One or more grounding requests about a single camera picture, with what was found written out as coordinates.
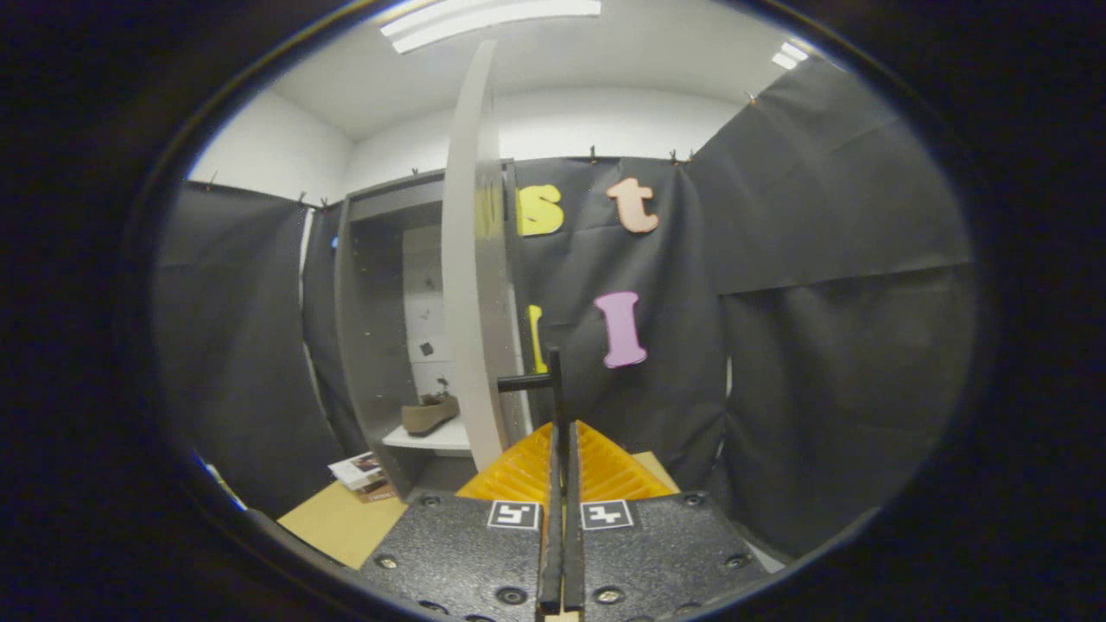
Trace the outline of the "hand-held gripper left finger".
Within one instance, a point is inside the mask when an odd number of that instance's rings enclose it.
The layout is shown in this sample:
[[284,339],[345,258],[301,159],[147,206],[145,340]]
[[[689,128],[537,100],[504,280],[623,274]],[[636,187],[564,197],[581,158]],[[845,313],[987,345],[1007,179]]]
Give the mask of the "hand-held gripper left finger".
[[562,607],[559,432],[544,425],[458,493],[419,493],[359,574],[465,621],[542,621]]

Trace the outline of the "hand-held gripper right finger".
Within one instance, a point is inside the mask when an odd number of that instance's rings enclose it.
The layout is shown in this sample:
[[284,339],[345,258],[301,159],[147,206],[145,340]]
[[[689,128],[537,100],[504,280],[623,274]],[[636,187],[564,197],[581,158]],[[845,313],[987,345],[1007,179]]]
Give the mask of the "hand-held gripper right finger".
[[676,493],[583,422],[563,442],[563,607],[581,621],[668,621],[770,572],[707,493]]

